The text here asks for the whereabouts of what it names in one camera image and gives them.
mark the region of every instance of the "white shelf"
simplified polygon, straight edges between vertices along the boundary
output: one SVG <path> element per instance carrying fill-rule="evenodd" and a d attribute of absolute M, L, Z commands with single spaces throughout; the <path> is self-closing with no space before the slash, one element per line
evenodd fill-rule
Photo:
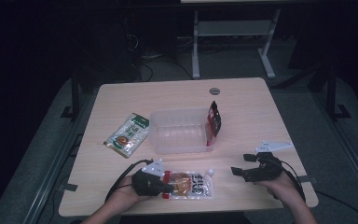
<path fill-rule="evenodd" d="M 199 21 L 198 36 L 209 35 L 266 35 L 267 21 Z"/>

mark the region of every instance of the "packaged food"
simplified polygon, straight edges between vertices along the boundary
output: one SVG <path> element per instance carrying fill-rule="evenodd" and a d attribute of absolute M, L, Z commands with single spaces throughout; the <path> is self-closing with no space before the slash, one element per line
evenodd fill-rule
<path fill-rule="evenodd" d="M 212 102 L 208 110 L 208 123 L 205 127 L 207 144 L 206 146 L 211 146 L 216 141 L 216 136 L 220 131 L 222 126 L 222 119 L 220 118 L 220 113 L 217 110 L 217 104 L 215 101 Z"/>
<path fill-rule="evenodd" d="M 110 135 L 103 144 L 112 148 L 124 158 L 129 158 L 146 139 L 148 132 L 149 120 L 132 113 L 124 124 Z"/>
<path fill-rule="evenodd" d="M 164 199 L 209 199 L 213 196 L 213 170 L 206 175 L 197 172 L 165 171 L 163 181 L 173 186 L 173 192 L 163 193 Z"/>

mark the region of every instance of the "clear plastic container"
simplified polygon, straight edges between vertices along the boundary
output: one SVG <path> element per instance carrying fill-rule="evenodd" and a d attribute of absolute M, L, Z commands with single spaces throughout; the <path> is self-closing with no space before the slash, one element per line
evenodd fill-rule
<path fill-rule="evenodd" d="M 212 151 L 205 127 L 208 108 L 160 110 L 150 116 L 149 139 L 159 154 Z"/>

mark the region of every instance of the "table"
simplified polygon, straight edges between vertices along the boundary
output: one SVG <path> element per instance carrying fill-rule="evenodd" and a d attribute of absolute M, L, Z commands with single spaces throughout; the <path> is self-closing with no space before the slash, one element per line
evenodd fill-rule
<path fill-rule="evenodd" d="M 210 88 L 220 94 L 211 95 Z M 149 118 L 162 109 L 209 107 L 215 100 L 222 128 L 212 152 L 159 155 L 146 138 L 128 159 L 106 147 L 103 141 L 134 112 Z M 174 171 L 206 172 L 215 169 L 211 200 L 164 200 L 160 195 L 137 203 L 123 215 L 172 214 L 189 212 L 245 211 L 280 208 L 262 187 L 234 176 L 230 167 L 250 169 L 258 163 L 244 161 L 242 154 L 255 153 L 263 140 L 291 142 L 280 113 L 262 78 L 189 80 L 152 83 L 108 84 L 101 86 L 84 133 L 76 162 L 68 180 L 76 191 L 66 190 L 59 212 L 64 217 L 87 216 L 103 204 L 108 190 L 131 164 L 143 159 L 163 159 Z M 291 164 L 298 175 L 306 171 L 294 147 L 274 155 Z M 142 168 L 137 166 L 133 172 Z M 310 182 L 303 183 L 310 207 L 318 198 Z"/>

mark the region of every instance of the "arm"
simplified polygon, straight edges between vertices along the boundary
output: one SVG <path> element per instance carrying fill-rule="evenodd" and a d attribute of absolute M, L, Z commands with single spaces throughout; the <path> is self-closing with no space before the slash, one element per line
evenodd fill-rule
<path fill-rule="evenodd" d="M 128 175 L 120 183 L 120 186 L 129 184 L 131 184 L 131 177 Z M 132 186 L 118 188 L 112 194 L 112 196 L 110 196 L 106 203 L 104 203 L 97 211 L 95 211 L 82 223 L 105 223 L 110 218 L 129 210 L 136 203 L 144 201 L 148 198 L 148 196 L 139 196 L 132 188 Z"/>
<path fill-rule="evenodd" d="M 255 184 L 267 188 L 268 193 L 275 195 L 285 207 L 292 213 L 296 224 L 314 224 L 317 223 L 316 218 L 303 201 L 300 194 L 296 190 L 292 180 L 285 172 L 270 181 L 259 181 Z"/>

